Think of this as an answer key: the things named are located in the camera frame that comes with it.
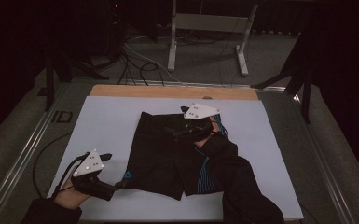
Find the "black cable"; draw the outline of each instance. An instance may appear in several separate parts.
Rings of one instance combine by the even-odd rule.
[[[62,192],[62,191],[65,191],[65,190],[68,190],[68,189],[71,189],[71,188],[73,188],[74,186],[72,185],[71,187],[68,187],[68,188],[65,188],[65,189],[60,189],[60,192]]]
[[[307,211],[308,214],[310,214],[310,216],[312,217],[312,219],[315,221],[316,224],[319,224],[318,220],[316,219],[316,217],[303,205],[300,203],[300,206]]]
[[[177,46],[186,46],[186,45],[198,45],[198,44],[200,44],[201,39],[200,39],[200,37],[197,36],[197,35],[194,35],[194,36],[197,38],[196,41],[187,39],[187,38],[188,38],[189,36],[191,36],[191,35],[194,35],[194,31],[190,31],[187,35],[178,38],[178,39],[180,39],[180,40],[186,42],[185,44],[176,43],[176,45],[177,45]]]
[[[89,153],[87,153],[86,155],[77,157],[68,165],[68,167],[66,167],[66,170],[65,170],[65,172],[63,172],[60,182],[55,187],[55,190],[54,190],[53,194],[51,195],[52,199],[54,199],[57,196],[57,194],[60,192],[61,185],[62,185],[63,181],[65,180],[66,176],[68,175],[69,171],[71,170],[72,166],[74,166],[74,164],[78,161],[85,160],[88,155],[89,155]]]
[[[235,31],[235,28],[237,27],[237,24],[238,24],[238,22],[239,22],[239,20],[240,20],[240,18],[238,18],[237,21],[235,22],[234,28],[232,29],[232,31],[231,31],[231,33],[230,33],[230,35],[229,35],[229,39],[228,39],[228,41],[226,42],[225,47],[222,49],[222,51],[221,51],[221,52],[219,53],[219,55],[217,56],[217,66],[218,66],[218,68],[219,68],[220,85],[221,85],[222,87],[225,87],[225,86],[223,85],[222,70],[220,69],[220,57],[222,56],[223,52],[224,52],[225,49],[227,48],[228,42],[231,40],[231,38],[232,38],[232,36],[233,36],[233,34],[234,34],[234,31]]]
[[[42,193],[40,192],[39,187],[38,187],[37,184],[36,184],[36,178],[35,178],[36,165],[37,165],[37,163],[38,163],[38,161],[39,161],[41,155],[43,154],[43,152],[46,151],[46,149],[48,149],[48,147],[50,147],[53,143],[55,143],[55,142],[57,142],[57,141],[63,139],[64,137],[66,137],[66,136],[68,136],[68,135],[70,135],[70,134],[72,134],[72,132],[66,133],[66,134],[64,134],[64,135],[62,135],[62,136],[60,136],[60,137],[54,139],[53,141],[49,142],[47,145],[45,145],[45,146],[39,151],[38,155],[36,156],[36,159],[35,159],[35,161],[34,161],[33,171],[32,171],[32,180],[33,180],[33,184],[34,184],[34,188],[35,188],[35,190],[36,190],[36,193],[37,193],[37,195],[39,196],[39,198],[41,198],[41,199],[43,199],[44,197],[42,196]]]
[[[127,52],[124,51],[123,53],[123,56],[126,58],[126,60],[128,61],[128,63],[131,63],[134,67],[138,68],[139,69],[139,75],[141,77],[141,79],[143,80],[143,82],[146,84],[146,86],[148,86],[148,83],[145,79],[145,76],[144,76],[144,72],[152,72],[152,71],[158,71],[159,72],[159,77],[161,79],[161,83],[162,85],[164,86],[164,80],[162,78],[162,75],[161,75],[161,72],[159,71],[159,67],[156,63],[152,63],[148,60],[145,60],[145,59],[140,59],[140,58],[136,58],[136,57],[133,57],[133,56],[130,56],[127,54]],[[141,61],[141,62],[146,62],[144,65],[142,66],[138,66],[133,60],[131,59],[134,59],[134,60],[137,60],[137,61]],[[151,69],[145,69],[147,66],[149,65],[153,65],[153,68]]]
[[[227,36],[224,36],[222,38],[212,38],[212,37],[209,37],[209,36],[206,36],[206,35],[203,35],[201,32],[199,31],[193,31],[191,33],[192,35],[194,35],[196,38],[197,38],[197,41],[193,41],[193,40],[187,40],[187,36],[184,36],[184,37],[180,37],[179,39],[183,40],[183,41],[187,41],[188,43],[187,44],[176,44],[178,46],[185,46],[185,45],[208,45],[208,44],[214,44],[218,41],[221,41],[221,40],[225,40],[227,38],[230,38],[232,36],[232,33],[229,33],[227,34]],[[202,41],[202,38],[207,38],[207,39],[212,39],[213,41]]]
[[[128,66],[128,63],[132,63],[132,61],[131,61],[130,58],[127,56],[127,53],[126,53],[126,52],[125,52],[125,55],[126,55],[126,59],[127,59],[127,61],[126,61],[126,64],[127,64],[127,73],[126,73],[126,82],[125,82],[124,84],[127,85],[127,81],[128,81],[127,75],[130,74],[132,83],[133,83],[133,85],[136,86],[135,79],[133,78],[131,69],[130,69],[130,67]]]
[[[124,58],[126,58],[126,52],[124,51],[124,50],[122,50],[121,51],[121,54],[124,56]],[[118,79],[118,82],[117,82],[117,84],[119,85],[120,84],[120,82],[121,82],[121,79],[124,77],[124,75],[126,74],[126,71],[127,71],[127,69],[129,69],[129,62],[128,62],[128,60],[125,62],[125,67],[124,67],[124,70],[123,70],[123,72],[121,73],[121,76],[120,76],[120,78]]]

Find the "white metal stand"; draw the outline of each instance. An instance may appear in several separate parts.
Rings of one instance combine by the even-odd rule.
[[[242,42],[240,43],[240,45],[237,46],[237,56],[241,69],[241,75],[245,77],[248,76],[248,67],[246,66],[243,50],[245,49],[250,31],[252,29],[252,23],[255,18],[256,10],[257,4],[254,4],[248,18],[185,14],[176,12],[176,0],[173,0],[171,46],[168,59],[168,70],[172,72],[175,69],[176,29],[222,31],[243,33]]]

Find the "blue stripe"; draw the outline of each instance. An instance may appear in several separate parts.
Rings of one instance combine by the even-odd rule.
[[[220,118],[220,115],[214,115],[214,119],[216,120],[217,125],[219,125],[220,132],[225,136],[228,137],[228,131],[226,130],[225,126],[222,124],[222,119]]]
[[[204,164],[202,165],[202,168],[200,170],[200,177],[199,177],[199,184],[198,184],[198,193],[207,193],[215,190],[214,182],[212,179],[208,176],[206,171],[206,162],[209,160],[209,157],[207,157],[204,161]]]

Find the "black cloth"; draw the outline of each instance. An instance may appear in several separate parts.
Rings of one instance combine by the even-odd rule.
[[[141,114],[123,177],[127,180],[126,189],[145,190],[176,200],[181,199],[183,192],[189,196],[222,191],[206,172],[209,158],[198,151],[194,139],[177,141],[173,137],[171,131],[180,132],[186,122],[183,114]]]
[[[81,213],[80,208],[67,209],[52,199],[35,199],[21,224],[76,224]]]
[[[237,146],[216,133],[200,149],[210,159],[206,169],[224,190],[223,219],[227,224],[283,224],[281,210],[263,196],[248,160],[237,156]],[[51,199],[34,200],[21,224],[77,223],[81,210],[60,207]]]
[[[200,151],[210,158],[209,176],[223,188],[225,223],[284,223],[278,206],[261,193],[249,161],[237,155],[237,145],[215,133]]]

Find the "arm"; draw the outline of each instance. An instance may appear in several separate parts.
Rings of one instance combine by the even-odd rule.
[[[75,190],[69,177],[55,199],[33,200],[21,224],[76,224],[82,213],[79,206],[89,197]]]
[[[223,186],[225,223],[283,223],[281,210],[260,192],[248,160],[237,155],[237,146],[220,133],[196,145],[211,159],[210,176]]]

